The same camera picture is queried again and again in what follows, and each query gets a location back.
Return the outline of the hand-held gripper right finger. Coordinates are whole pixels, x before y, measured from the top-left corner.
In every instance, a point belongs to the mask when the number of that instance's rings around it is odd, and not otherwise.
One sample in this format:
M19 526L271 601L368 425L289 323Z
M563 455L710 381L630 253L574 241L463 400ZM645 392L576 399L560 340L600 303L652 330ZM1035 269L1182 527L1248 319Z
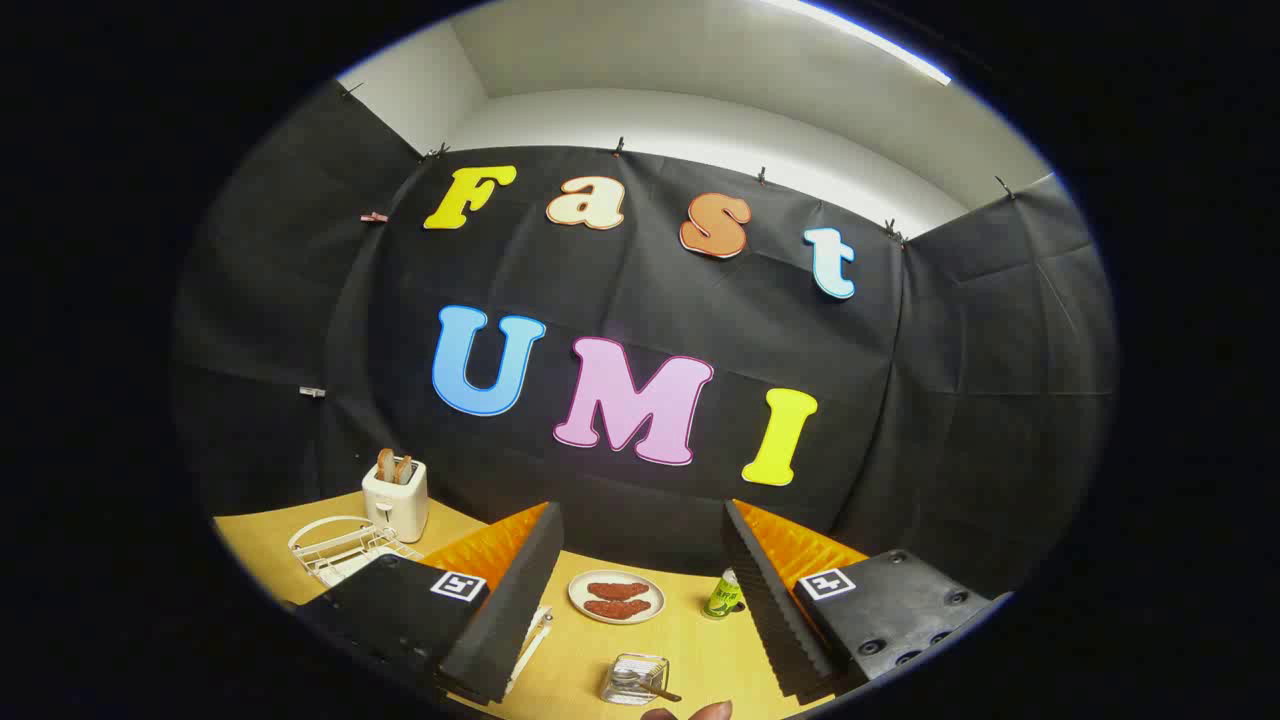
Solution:
M801 705L887 682L1002 603L914 552L865 555L736 498L722 537L780 689Z

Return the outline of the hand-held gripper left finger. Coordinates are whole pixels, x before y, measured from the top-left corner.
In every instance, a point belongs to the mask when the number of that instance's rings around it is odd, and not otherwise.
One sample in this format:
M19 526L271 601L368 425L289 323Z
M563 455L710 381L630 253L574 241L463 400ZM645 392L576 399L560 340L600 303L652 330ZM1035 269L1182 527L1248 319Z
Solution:
M563 541L561 506L543 502L422 559L376 556L294 615L401 685L500 702Z

